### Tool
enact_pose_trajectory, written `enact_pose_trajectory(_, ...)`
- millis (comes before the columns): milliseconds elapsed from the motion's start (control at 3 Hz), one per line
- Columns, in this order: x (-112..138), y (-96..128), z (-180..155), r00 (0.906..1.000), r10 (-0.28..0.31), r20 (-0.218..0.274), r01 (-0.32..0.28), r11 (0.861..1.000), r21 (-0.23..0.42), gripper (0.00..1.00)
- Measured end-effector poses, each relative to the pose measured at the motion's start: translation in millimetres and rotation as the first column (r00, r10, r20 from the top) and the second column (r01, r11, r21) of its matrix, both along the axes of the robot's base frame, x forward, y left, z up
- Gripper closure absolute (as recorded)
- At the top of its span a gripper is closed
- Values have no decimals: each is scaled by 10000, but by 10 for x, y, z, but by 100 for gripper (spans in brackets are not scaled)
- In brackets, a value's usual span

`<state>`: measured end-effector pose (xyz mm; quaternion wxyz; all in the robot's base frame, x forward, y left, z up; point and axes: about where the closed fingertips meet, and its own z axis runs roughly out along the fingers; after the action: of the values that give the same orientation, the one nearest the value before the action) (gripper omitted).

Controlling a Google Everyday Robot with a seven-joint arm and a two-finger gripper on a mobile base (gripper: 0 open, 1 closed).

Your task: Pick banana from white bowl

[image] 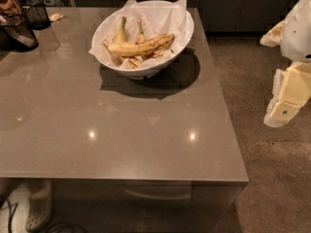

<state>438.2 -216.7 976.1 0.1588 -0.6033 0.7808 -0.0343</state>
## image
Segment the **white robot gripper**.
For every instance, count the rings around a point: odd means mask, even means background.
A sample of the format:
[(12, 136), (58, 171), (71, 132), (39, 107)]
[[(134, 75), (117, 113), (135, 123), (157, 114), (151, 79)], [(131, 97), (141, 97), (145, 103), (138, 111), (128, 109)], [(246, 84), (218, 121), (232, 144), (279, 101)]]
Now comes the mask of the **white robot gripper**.
[(277, 47), (294, 61), (285, 71), (277, 69), (272, 95), (263, 123), (281, 127), (289, 123), (311, 98), (311, 0), (298, 0), (284, 21), (280, 21), (260, 41), (263, 46)]

